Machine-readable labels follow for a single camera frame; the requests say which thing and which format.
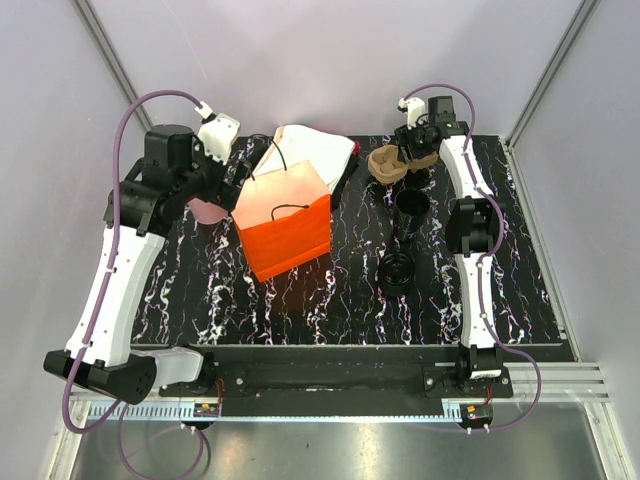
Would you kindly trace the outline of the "brown pulp cup carrier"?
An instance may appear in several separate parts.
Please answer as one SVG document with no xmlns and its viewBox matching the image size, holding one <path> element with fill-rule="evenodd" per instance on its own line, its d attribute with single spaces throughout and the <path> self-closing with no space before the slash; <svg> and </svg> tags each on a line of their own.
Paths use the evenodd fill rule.
<svg viewBox="0 0 640 480">
<path fill-rule="evenodd" d="M 404 178 L 409 170 L 396 145 L 384 145 L 367 157 L 369 173 L 381 184 L 389 185 Z"/>
</svg>

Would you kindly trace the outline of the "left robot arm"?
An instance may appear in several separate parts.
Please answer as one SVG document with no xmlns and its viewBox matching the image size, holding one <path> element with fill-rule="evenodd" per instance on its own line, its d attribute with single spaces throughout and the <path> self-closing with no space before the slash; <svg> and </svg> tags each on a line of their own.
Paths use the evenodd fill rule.
<svg viewBox="0 0 640 480">
<path fill-rule="evenodd" d="M 243 161 L 225 179 L 239 131 L 238 121 L 218 115 L 197 131 L 165 124 L 146 132 L 142 157 L 108 197 L 101 258 L 81 319 L 66 346 L 46 354 L 46 372 L 131 405 L 172 384 L 196 396 L 214 388 L 216 372 L 197 348 L 140 351 L 130 342 L 147 277 L 186 205 L 234 209 L 253 170 Z"/>
</svg>

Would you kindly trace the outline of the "orange paper bag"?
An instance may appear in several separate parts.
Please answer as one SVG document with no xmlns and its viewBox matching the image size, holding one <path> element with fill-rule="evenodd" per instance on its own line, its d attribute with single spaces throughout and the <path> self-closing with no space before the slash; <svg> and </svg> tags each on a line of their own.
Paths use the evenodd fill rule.
<svg viewBox="0 0 640 480">
<path fill-rule="evenodd" d="M 331 246 L 326 182 L 309 159 L 280 159 L 280 170 L 250 175 L 231 212 L 249 267 L 260 282 L 327 254 Z"/>
</svg>

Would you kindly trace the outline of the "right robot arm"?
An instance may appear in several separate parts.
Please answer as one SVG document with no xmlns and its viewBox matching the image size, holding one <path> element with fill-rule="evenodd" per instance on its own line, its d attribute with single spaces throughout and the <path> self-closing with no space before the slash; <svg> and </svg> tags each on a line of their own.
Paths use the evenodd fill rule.
<svg viewBox="0 0 640 480">
<path fill-rule="evenodd" d="M 460 393 L 476 396 L 499 379 L 503 367 L 491 287 L 495 253 L 504 236 L 502 212 L 473 151 L 474 124 L 456 118 L 452 97 L 402 98 L 398 110 L 406 114 L 406 124 L 395 130 L 401 159 L 414 168 L 437 156 L 454 187 L 445 241 L 461 281 L 463 323 L 453 375 Z"/>
</svg>

